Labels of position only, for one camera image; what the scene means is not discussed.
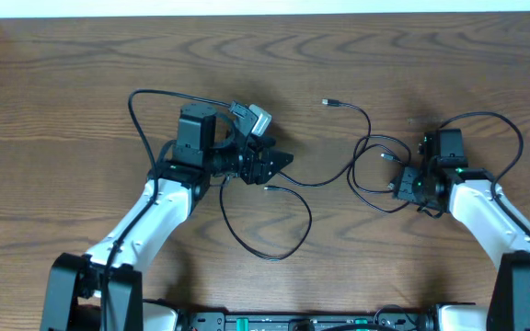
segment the wood grain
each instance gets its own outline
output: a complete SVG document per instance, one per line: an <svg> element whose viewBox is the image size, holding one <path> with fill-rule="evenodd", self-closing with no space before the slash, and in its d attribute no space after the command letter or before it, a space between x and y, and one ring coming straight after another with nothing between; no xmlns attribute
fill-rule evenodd
<svg viewBox="0 0 530 331"><path fill-rule="evenodd" d="M261 105L295 154L287 173L310 182L334 175L364 128L323 97L366 108L375 133L410 146L456 114L500 112L525 136L502 184L530 219L530 14L0 20L0 330L34 329L53 260L96 243L140 194L149 165L125 103L138 87ZM176 137L184 103L136 100L155 148ZM459 125L471 165L497 172L513 158L500 122ZM398 169L369 153L357 171L383 188ZM208 192L159 253L145 295L275 312L490 300L495 269L460 223L379 214L344 181L297 189L314 226L281 263L244 251ZM234 182L225 204L240 235L272 253L305 229L304 207L280 192Z"/></svg>

